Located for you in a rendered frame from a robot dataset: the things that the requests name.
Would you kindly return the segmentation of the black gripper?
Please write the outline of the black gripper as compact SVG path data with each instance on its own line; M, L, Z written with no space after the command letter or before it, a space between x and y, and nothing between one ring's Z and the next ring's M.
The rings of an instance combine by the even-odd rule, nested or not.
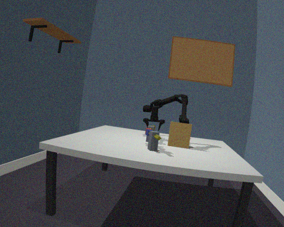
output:
M144 118L143 122L146 123L147 127L149 126L149 122L160 122L159 124L159 130L160 130L160 127L162 124L165 123L165 120L158 120L158 113L151 113L151 120L148 118Z

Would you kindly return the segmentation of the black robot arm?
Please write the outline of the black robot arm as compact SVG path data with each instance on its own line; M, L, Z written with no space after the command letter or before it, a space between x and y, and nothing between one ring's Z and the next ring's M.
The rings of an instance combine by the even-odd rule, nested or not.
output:
M181 97L181 99L179 99L178 97ZM182 104L182 114L179 115L179 122L180 123L186 123L189 124L189 120L186 118L186 105L188 103L188 98L186 95L174 95L165 99L158 99L155 100L151 103L151 105L144 105L143 106L143 111L144 112L152 112L152 113L158 113L158 109L163 107L163 105L174 102L174 101L178 101L179 103ZM154 106L153 106L154 104Z

